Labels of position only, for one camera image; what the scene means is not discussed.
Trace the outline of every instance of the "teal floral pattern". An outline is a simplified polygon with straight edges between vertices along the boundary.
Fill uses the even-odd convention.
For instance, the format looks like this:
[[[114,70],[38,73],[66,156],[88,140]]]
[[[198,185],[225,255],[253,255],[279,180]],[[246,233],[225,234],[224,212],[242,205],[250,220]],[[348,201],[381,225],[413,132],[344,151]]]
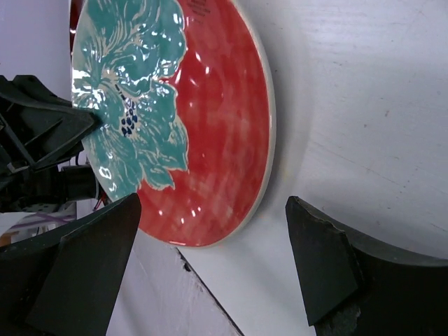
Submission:
[[[83,140],[101,185],[116,200],[141,182],[175,188],[170,171],[188,169],[188,133],[177,91],[164,82],[186,52],[176,0],[89,0],[73,49],[73,105],[102,126]]]

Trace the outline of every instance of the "white table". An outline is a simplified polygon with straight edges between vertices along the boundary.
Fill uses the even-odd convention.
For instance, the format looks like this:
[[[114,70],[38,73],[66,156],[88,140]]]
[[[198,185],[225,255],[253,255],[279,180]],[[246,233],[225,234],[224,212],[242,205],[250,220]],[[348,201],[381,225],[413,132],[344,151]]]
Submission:
[[[315,335],[288,240],[289,195],[448,258],[448,3],[240,2],[274,78],[274,169],[240,234],[181,251],[246,336]]]

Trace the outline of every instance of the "blue grape cluster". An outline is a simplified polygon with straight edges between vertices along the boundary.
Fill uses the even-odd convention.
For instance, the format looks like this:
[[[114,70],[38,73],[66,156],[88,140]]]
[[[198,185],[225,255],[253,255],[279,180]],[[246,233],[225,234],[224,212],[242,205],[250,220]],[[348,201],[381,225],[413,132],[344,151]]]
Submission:
[[[135,129],[135,123],[139,121],[139,117],[137,117],[137,114],[135,113],[136,105],[130,98],[124,96],[118,85],[115,84],[115,88],[120,93],[121,99],[123,99],[126,105],[126,116],[121,119],[121,132],[124,137],[129,137]]]

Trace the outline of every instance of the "black machine part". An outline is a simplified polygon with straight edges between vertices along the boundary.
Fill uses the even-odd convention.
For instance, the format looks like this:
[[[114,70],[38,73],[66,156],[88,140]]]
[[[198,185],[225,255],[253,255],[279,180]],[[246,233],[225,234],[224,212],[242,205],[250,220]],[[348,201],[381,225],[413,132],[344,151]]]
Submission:
[[[386,244],[298,197],[286,216],[318,336],[448,335],[448,260]]]
[[[0,247],[0,335],[105,335],[140,214],[131,194]]]
[[[99,124],[94,113],[72,108],[35,76],[0,76],[0,212],[50,213],[99,197],[91,168],[57,168],[82,151],[81,139]]]

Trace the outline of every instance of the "decorative plate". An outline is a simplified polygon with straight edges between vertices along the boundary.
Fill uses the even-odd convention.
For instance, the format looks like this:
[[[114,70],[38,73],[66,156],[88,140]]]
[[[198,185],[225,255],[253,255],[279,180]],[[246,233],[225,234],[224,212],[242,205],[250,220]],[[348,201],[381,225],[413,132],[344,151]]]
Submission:
[[[274,96],[263,48],[230,0],[88,0],[72,101],[112,200],[138,190],[140,228],[208,246],[253,215],[270,175]]]

